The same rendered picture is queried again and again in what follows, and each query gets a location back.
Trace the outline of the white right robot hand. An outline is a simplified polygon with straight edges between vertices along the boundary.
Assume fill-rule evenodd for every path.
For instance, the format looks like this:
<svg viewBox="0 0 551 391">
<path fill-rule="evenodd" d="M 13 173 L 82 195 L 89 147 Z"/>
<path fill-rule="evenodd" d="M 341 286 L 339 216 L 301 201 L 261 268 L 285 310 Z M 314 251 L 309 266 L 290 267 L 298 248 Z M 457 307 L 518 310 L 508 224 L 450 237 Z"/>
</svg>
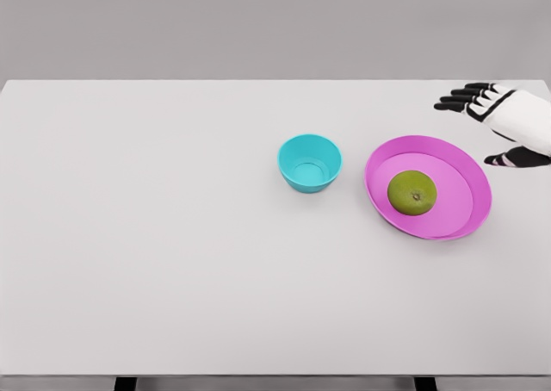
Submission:
<svg viewBox="0 0 551 391">
<path fill-rule="evenodd" d="M 551 102 L 539 96 L 502 84 L 478 82 L 440 97 L 434 109 L 467 115 L 517 144 L 487 156 L 485 164 L 510 168 L 551 165 Z"/>
</svg>

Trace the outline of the pink plate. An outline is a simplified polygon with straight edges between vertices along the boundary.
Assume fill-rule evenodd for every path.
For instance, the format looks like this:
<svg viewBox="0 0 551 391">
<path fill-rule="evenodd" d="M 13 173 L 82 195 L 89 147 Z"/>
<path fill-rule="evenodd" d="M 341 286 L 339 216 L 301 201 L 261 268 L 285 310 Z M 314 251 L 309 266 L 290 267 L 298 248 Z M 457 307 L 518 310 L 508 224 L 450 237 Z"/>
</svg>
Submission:
<svg viewBox="0 0 551 391">
<path fill-rule="evenodd" d="M 391 179 L 402 171 L 421 171 L 436 185 L 436 203 L 427 213 L 408 216 L 387 197 Z M 421 239 L 459 239 L 488 217 L 492 191 L 485 172 L 467 153 L 445 140 L 408 135 L 389 140 L 369 156 L 363 173 L 378 213 L 404 233 Z"/>
</svg>

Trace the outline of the green apple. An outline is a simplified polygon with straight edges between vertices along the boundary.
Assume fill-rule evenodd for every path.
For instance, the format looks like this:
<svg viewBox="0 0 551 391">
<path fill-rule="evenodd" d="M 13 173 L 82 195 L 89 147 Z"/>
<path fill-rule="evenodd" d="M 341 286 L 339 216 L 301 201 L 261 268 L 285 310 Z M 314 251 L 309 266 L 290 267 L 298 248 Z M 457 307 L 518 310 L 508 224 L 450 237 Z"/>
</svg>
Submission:
<svg viewBox="0 0 551 391">
<path fill-rule="evenodd" d="M 436 204 L 436 184 L 422 171 L 402 171 L 388 183 L 387 199 L 401 214 L 409 216 L 426 214 Z"/>
</svg>

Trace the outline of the blue bowl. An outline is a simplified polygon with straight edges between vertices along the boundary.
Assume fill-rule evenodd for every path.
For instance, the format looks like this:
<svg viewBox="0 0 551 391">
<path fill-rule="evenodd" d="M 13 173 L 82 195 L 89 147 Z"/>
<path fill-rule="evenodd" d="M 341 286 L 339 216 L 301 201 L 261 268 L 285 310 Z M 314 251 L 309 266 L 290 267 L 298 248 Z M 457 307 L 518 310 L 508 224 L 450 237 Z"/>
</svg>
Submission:
<svg viewBox="0 0 551 391">
<path fill-rule="evenodd" d="M 277 153 L 277 165 L 288 185 L 300 193 L 318 193 L 340 174 L 343 155 L 324 136 L 301 134 L 285 141 Z"/>
</svg>

